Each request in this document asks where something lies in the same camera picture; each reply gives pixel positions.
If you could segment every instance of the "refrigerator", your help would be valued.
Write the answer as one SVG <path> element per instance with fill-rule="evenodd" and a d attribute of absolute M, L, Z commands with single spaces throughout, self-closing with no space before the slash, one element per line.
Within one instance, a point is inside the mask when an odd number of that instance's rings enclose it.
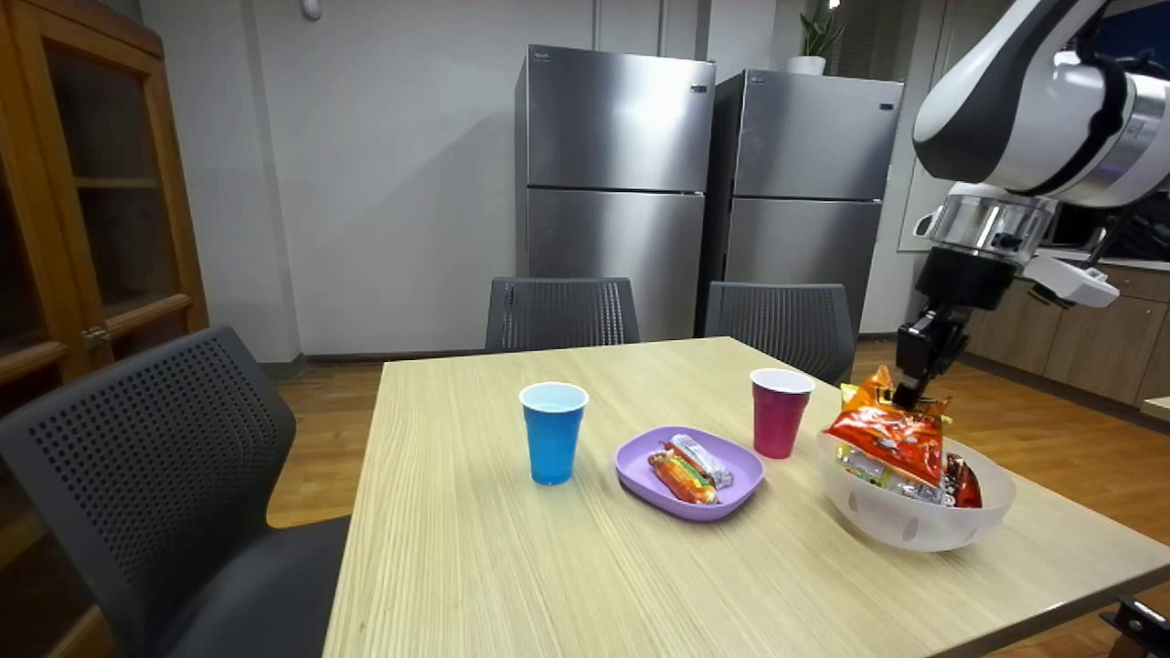
<path fill-rule="evenodd" d="M 841 281 L 859 329 L 903 83 L 747 68 L 718 88 L 710 281 Z"/>
<path fill-rule="evenodd" d="M 711 62 L 532 44 L 515 83 L 515 270 L 630 279 L 644 339 L 696 331 Z"/>

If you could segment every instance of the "cabinet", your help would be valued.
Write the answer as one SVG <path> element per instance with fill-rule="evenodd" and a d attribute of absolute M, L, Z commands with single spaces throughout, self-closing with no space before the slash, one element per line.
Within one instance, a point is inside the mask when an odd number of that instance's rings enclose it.
<path fill-rule="evenodd" d="M 206 324 L 161 40 L 84 0 L 0 0 L 0 412 Z M 0 654 L 86 610 L 0 470 Z"/>
<path fill-rule="evenodd" d="M 1170 391 L 1170 270 L 1099 265 L 1117 289 L 1105 311 L 1026 298 L 1011 281 L 1004 298 L 970 323 L 970 354 L 1142 406 Z"/>

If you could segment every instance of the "chip bag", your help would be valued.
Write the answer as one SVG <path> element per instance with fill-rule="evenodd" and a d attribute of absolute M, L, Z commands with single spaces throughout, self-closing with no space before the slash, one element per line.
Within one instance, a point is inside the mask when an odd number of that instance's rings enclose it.
<path fill-rule="evenodd" d="M 938 487 L 944 459 L 944 406 L 921 409 L 893 406 L 893 374 L 882 364 L 871 381 L 844 391 L 841 415 L 831 435 L 850 442 L 876 465 L 924 487 Z"/>

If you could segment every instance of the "wooden table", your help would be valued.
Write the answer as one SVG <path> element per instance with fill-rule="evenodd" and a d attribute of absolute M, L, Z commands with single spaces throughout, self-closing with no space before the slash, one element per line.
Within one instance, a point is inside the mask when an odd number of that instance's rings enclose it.
<path fill-rule="evenodd" d="M 1166 420 L 1170 425 L 1170 393 L 1162 399 L 1144 399 L 1144 415 Z"/>
<path fill-rule="evenodd" d="M 976 548 L 911 555 L 841 525 L 815 435 L 718 525 L 619 487 L 614 449 L 658 425 L 750 445 L 753 364 L 676 339 L 382 364 L 325 654 L 971 654 L 1170 579 L 1170 548 L 1017 476 Z M 577 470 L 532 487 L 515 391 L 577 381 Z"/>

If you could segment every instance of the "refrigerator door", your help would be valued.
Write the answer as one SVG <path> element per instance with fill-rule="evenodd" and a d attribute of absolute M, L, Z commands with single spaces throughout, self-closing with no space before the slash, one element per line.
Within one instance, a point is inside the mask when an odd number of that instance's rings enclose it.
<path fill-rule="evenodd" d="M 882 206 L 732 202 L 727 281 L 841 281 L 859 329 Z"/>
<path fill-rule="evenodd" d="M 711 62 L 529 46 L 526 185 L 701 190 Z"/>
<path fill-rule="evenodd" d="M 903 83 L 741 74 L 735 195 L 882 197 Z"/>
<path fill-rule="evenodd" d="M 692 337 L 701 197 L 696 195 L 526 195 L 532 279 L 630 279 L 644 339 Z"/>

